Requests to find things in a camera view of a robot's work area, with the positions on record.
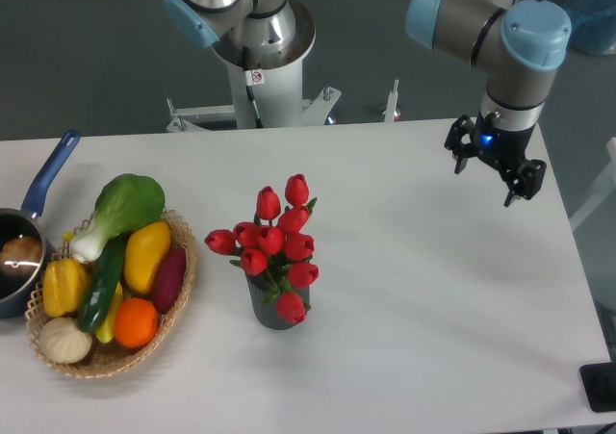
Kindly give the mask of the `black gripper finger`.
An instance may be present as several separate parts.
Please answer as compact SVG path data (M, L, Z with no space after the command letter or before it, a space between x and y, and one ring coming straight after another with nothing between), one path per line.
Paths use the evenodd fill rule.
M455 160L455 174L460 174L468 160L477 156L477 146L473 143L474 130L475 124L467 115L461 115L450 126L444 147Z
M508 169L503 181L508 188L503 205L508 208L515 200L532 199L543 184L547 164L542 160L524 160L517 168Z

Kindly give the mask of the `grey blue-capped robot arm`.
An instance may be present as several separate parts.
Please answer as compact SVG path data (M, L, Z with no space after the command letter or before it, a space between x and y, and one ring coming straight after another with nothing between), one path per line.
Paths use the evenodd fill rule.
M185 39L226 64L239 128L324 123L330 103L302 97L302 62L316 30L300 2L164 0L164 7ZM456 169L478 158L500 175L509 200L533 197L546 165L526 147L565 59L569 16L549 1L411 0L405 29L488 76L476 119L460 117L446 138Z

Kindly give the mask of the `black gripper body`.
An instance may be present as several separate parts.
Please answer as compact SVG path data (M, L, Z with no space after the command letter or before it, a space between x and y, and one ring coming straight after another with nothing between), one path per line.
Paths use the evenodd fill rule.
M537 165L526 158L526 147L534 126L522 131L506 131L496 127L493 118L480 116L471 133L478 158L494 169L502 180L523 176L535 177Z

